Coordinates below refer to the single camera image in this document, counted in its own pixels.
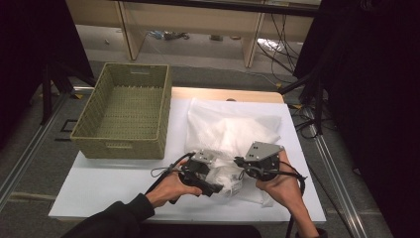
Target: gray floor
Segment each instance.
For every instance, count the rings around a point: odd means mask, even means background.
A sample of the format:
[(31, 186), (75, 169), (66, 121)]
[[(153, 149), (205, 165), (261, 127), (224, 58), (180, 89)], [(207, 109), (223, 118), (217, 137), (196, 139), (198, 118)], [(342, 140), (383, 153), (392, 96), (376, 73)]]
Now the gray floor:
[[(129, 62), (119, 29), (78, 26), (78, 31), (95, 77), (105, 61)], [(290, 44), (297, 51), (301, 47), (298, 43)], [(286, 85), (287, 81), (295, 80), (289, 72), (278, 65), (274, 65), (271, 70), (271, 61), (263, 56), (261, 51), (256, 53), (252, 68), (244, 67), (242, 55), (240, 41), (231, 40), (229, 36), (224, 37), (222, 42), (210, 41), (209, 36), (205, 35), (190, 35), (189, 40), (172, 41), (147, 37), (135, 62), (173, 65), (173, 83), (178, 86), (275, 91), (277, 83)], [(282, 81), (273, 76), (273, 71)], [(298, 95), (299, 89), (284, 95), (284, 100), (291, 104), (298, 103)], [(74, 225), (72, 222), (60, 222), (48, 218), (48, 213), (78, 151), (71, 142), (59, 142), (56, 139), (69, 137), (68, 133), (60, 132), (60, 129), (67, 119), (77, 119), (86, 99), (87, 96), (84, 96), (81, 99), (69, 98), (65, 101), (32, 163), (1, 210), (1, 237), (58, 237)], [(37, 92), (34, 95), (33, 105), (27, 109), (7, 146), (0, 152), (1, 183), (6, 180), (26, 146), (31, 142), (32, 136), (39, 128), (41, 115), (42, 99)], [(296, 124), (303, 120), (299, 116), (293, 119)], [(362, 219), (367, 237), (392, 237), (363, 178), (353, 173), (351, 156), (340, 133), (334, 130), (334, 122), (326, 121), (323, 126), (324, 139), (346, 190)], [(310, 135), (308, 129), (302, 133)], [(314, 181), (327, 222), (318, 225), (327, 229), (330, 237), (351, 237), (340, 219), (339, 213), (343, 213), (343, 210), (322, 163), (315, 140), (298, 135), (307, 163), (315, 172), (312, 177), (319, 178)], [(339, 210), (334, 208), (321, 183), (339, 206)], [(285, 234), (286, 224), (257, 225), (257, 228), (264, 238), (281, 237)]]

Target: woven basket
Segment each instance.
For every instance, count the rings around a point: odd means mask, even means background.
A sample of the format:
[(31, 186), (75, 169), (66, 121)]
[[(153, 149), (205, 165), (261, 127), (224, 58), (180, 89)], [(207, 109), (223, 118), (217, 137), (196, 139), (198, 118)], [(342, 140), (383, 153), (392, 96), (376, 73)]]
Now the woven basket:
[(163, 159), (168, 65), (106, 63), (70, 139), (89, 159)]

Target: white table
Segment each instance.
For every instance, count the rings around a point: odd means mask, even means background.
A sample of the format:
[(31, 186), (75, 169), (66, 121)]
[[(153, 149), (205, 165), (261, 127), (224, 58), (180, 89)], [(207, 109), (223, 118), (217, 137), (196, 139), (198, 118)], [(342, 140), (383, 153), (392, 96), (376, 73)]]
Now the white table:
[[(102, 211), (114, 201), (127, 203), (139, 192), (145, 192), (156, 180), (151, 177), (151, 169), (166, 167), (185, 154), (186, 113), (190, 100), (172, 98), (163, 160), (92, 160), (79, 153), (49, 216), (59, 220), (83, 219)], [(236, 108), (261, 115), (281, 116), (278, 130), (281, 139), (277, 144), (286, 148), (290, 162), (308, 177), (304, 201), (312, 220), (321, 223), (326, 221), (287, 105), (227, 101), (214, 103), (235, 105)], [(262, 207), (254, 202), (235, 197), (227, 199), (217, 194), (211, 197), (185, 195), (176, 205), (167, 203), (158, 208), (156, 213), (148, 222), (256, 224), (288, 221), (290, 218), (287, 209), (277, 203), (273, 207)]]

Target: person's left hand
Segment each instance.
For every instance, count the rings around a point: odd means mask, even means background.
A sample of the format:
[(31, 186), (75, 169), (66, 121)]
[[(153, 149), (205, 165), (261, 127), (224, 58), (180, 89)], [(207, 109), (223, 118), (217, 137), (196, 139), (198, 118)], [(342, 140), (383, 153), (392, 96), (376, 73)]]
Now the person's left hand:
[(169, 200), (177, 200), (185, 194), (200, 195), (201, 189), (188, 186), (179, 179), (178, 172), (172, 172), (164, 178), (155, 189), (146, 194), (154, 208), (163, 206)]

